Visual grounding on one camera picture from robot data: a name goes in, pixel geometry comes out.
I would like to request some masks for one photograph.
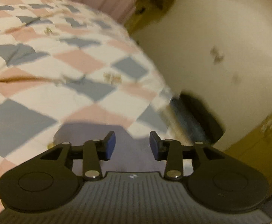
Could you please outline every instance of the wooden furniture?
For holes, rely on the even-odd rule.
[[[272,195],[272,114],[226,153],[262,172],[269,181],[269,196]]]

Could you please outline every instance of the bedspread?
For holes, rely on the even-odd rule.
[[[153,62],[104,13],[68,0],[0,0],[0,176],[68,122],[170,138],[157,113],[170,98]]]

